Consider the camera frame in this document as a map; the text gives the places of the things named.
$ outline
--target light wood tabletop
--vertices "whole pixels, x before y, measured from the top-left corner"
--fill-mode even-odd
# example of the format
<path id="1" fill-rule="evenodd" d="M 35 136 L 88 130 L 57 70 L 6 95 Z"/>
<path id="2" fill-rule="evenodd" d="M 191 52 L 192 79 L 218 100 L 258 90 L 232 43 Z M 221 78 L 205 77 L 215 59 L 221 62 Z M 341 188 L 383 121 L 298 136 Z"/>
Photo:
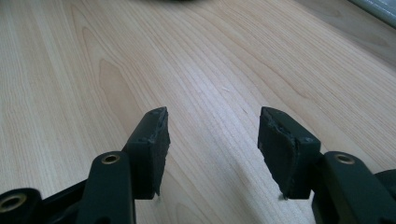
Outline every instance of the light wood tabletop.
<path id="1" fill-rule="evenodd" d="M 0 1 L 0 193 L 76 184 L 167 106 L 138 223 L 314 223 L 257 149 L 264 105 L 396 168 L 396 31 L 347 0 Z"/>

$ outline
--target screw hole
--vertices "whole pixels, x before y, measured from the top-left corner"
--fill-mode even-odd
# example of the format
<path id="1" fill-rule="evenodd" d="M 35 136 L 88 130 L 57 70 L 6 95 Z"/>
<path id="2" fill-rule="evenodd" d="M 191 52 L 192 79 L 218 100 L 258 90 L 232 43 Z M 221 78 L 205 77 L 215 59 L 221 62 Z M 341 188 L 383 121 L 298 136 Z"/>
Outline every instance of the screw hole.
<path id="1" fill-rule="evenodd" d="M 10 195 L 5 199 L 3 199 L 2 201 L 0 201 L 0 213 L 12 211 L 23 205 L 25 201 L 26 201 L 25 194 L 18 193 L 18 194 Z"/>
<path id="2" fill-rule="evenodd" d="M 108 156 L 102 158 L 102 163 L 103 164 L 111 164 L 111 163 L 118 161 L 119 159 L 120 159 L 119 155 L 108 155 Z"/>
<path id="3" fill-rule="evenodd" d="M 344 164 L 352 165 L 355 163 L 355 160 L 353 160 L 352 158 L 350 158 L 346 155 L 343 155 L 343 154 L 337 154 L 337 155 L 335 155 L 335 158 L 339 162 L 344 163 Z"/>

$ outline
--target black plastic part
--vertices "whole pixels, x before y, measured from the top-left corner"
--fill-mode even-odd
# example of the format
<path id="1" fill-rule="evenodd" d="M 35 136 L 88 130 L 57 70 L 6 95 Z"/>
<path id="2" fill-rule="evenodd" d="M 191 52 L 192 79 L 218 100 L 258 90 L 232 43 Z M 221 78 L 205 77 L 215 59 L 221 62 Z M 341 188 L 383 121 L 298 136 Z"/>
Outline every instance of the black plastic part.
<path id="1" fill-rule="evenodd" d="M 122 149 L 129 155 L 135 199 L 160 195 L 165 157 L 170 145 L 166 107 L 149 111 Z"/>
<path id="2" fill-rule="evenodd" d="M 0 223 L 40 223 L 41 205 L 41 195 L 36 189 L 10 190 L 0 195 Z"/>
<path id="3" fill-rule="evenodd" d="M 93 160 L 77 224 L 96 223 L 135 223 L 129 157 L 124 152 L 107 152 Z"/>
<path id="4" fill-rule="evenodd" d="M 43 201 L 45 223 L 74 223 L 77 218 L 79 201 L 85 189 L 86 180 L 64 189 Z"/>
<path id="5" fill-rule="evenodd" d="M 320 141 L 288 114 L 263 107 L 258 148 L 283 196 L 308 199 L 308 168 L 321 156 Z"/>
<path id="6" fill-rule="evenodd" d="M 375 175 L 396 201 L 396 170 L 387 170 Z"/>
<path id="7" fill-rule="evenodd" d="M 327 152 L 314 171 L 317 223 L 396 223 L 396 202 L 358 158 Z"/>

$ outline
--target wood grain surface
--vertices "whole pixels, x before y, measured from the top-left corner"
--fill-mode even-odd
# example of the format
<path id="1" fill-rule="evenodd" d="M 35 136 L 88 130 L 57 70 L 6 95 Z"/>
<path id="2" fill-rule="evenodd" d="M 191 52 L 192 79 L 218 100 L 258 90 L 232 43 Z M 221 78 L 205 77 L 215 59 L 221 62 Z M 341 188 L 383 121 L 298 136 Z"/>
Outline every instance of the wood grain surface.
<path id="1" fill-rule="evenodd" d="M 162 196 L 138 223 L 314 223 L 278 199 L 261 106 L 396 168 L 396 31 L 346 0 L 0 1 L 0 192 L 76 184 L 163 105 Z"/>

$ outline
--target black rubber pad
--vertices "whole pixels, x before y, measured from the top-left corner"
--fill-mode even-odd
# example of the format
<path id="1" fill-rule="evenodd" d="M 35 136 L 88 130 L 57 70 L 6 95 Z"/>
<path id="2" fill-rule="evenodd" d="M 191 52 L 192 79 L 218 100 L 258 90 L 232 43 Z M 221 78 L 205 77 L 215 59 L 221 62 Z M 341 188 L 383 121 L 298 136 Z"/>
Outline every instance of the black rubber pad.
<path id="1" fill-rule="evenodd" d="M 308 166 L 321 156 L 312 133 L 288 114 L 263 107 L 258 148 L 285 198 L 309 198 Z"/>
<path id="2" fill-rule="evenodd" d="M 169 145 L 166 107 L 149 111 L 122 149 L 130 158 L 135 199 L 152 199 L 155 193 L 160 195 Z"/>

